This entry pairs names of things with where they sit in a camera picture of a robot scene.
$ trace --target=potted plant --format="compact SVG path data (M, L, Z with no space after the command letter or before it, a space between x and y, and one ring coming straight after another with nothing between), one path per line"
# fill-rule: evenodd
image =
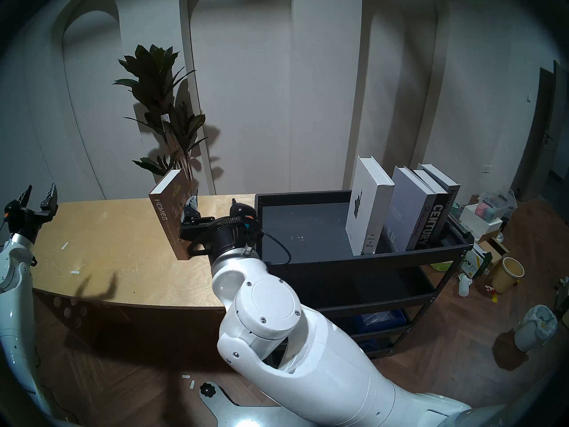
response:
M113 84L130 87L130 92L148 110L144 114L146 122L139 121L142 125L154 130L164 141L168 149L168 157L157 156L156 160L149 157L141 157L140 161L133 161L139 167L161 177L172 168L182 169L191 184L192 170L189 165L190 151L206 138L196 141L196 132L204 124L205 115L194 115L188 112L186 103L174 106L172 101L173 90L183 78L195 70L187 72L182 77L182 67L172 76L172 66L179 52L173 52L170 47L167 50L155 45L146 50L138 46L134 56L125 56L119 59L119 63L127 72L132 73L136 79L117 79Z

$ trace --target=trash can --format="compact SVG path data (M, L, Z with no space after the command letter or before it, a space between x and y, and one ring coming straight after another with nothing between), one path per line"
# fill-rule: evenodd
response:
M557 329L557 319L553 312L543 305L537 305L527 311L526 316L515 330L515 346L527 352L537 343L544 344Z
M500 294L505 293L510 287L525 274L522 263L515 258L504 257L492 278L492 288Z

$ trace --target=white bottle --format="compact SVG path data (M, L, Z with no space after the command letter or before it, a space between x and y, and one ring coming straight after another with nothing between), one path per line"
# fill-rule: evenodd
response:
M460 274L459 280L459 295L461 297L467 297L470 290L470 285L472 284L472 279L468 278L466 274Z

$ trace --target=brown book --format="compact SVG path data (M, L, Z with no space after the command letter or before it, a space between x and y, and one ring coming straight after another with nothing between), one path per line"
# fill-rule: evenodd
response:
M170 170L148 194L178 260L189 259L186 252L189 241L179 235L182 211L190 196L188 179L182 170Z

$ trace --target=gray book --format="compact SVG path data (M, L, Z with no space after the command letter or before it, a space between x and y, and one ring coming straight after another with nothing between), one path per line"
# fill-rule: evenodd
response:
M448 192L447 204L444 206L444 210L440 215L440 220L437 223L437 226L435 226L435 229L433 230L433 234L431 234L433 240L438 240L440 232L443 230L444 223L447 221L448 214L452 210L452 205L456 200L456 195L459 193L460 183L456 183L449 176L430 163L419 164L417 169L425 170L440 186L445 189L445 191Z
M408 168L397 168L389 209L383 222L385 239L394 252L415 249L437 195Z

